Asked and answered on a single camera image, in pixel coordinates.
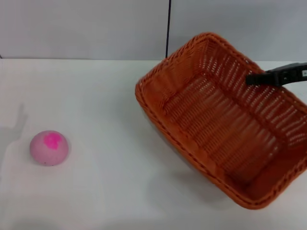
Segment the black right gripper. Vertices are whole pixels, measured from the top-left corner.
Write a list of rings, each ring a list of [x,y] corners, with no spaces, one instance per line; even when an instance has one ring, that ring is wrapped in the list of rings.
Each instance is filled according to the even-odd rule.
[[[247,85],[270,85],[290,84],[307,81],[307,63],[292,63],[281,66],[276,70],[263,73],[253,73],[246,76]]]

